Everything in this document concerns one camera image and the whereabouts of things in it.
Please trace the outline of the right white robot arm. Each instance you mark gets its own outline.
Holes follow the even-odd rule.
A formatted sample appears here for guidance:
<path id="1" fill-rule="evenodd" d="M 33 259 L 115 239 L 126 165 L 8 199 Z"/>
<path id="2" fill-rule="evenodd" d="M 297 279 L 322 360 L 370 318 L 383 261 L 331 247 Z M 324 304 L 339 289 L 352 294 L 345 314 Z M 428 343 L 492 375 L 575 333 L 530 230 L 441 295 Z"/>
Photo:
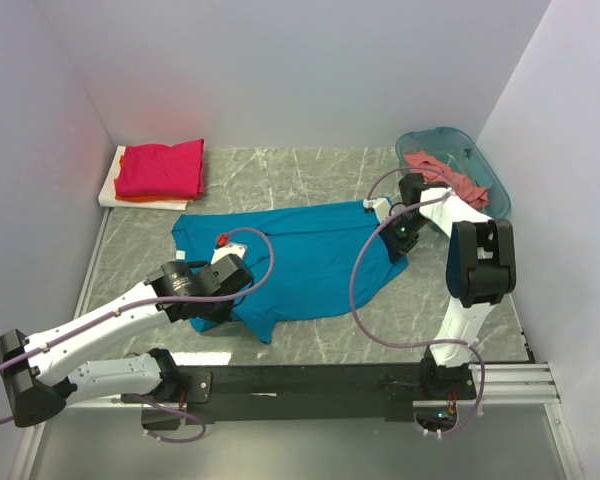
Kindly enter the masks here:
<path id="1" fill-rule="evenodd" d="M 380 232 L 390 261 L 406 256 L 428 223 L 449 239 L 450 300 L 436 343 L 425 349 L 418 377 L 422 393 L 440 399 L 469 380 L 472 353 L 467 346 L 516 285 L 513 227 L 506 219 L 492 218 L 470 206 L 443 183 L 427 182 L 421 173 L 405 174 L 399 189 L 399 204 L 382 207 L 377 215 L 384 220 L 400 214 Z"/>

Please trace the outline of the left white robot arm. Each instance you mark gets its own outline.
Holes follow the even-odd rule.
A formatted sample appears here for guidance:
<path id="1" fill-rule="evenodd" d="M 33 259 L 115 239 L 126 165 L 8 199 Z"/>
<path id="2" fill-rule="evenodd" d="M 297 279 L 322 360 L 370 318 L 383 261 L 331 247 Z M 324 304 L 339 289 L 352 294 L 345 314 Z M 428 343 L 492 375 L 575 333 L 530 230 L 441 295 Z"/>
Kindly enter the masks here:
<path id="1" fill-rule="evenodd" d="M 66 406 L 123 394 L 166 402 L 187 385 L 172 355 L 153 348 L 129 359 L 97 355 L 145 330 L 193 317 L 229 319 L 239 291 L 254 280 L 237 253 L 209 262 L 170 261 L 111 302 L 66 324 L 0 337 L 1 373 L 11 416 L 19 428 L 45 422 Z"/>

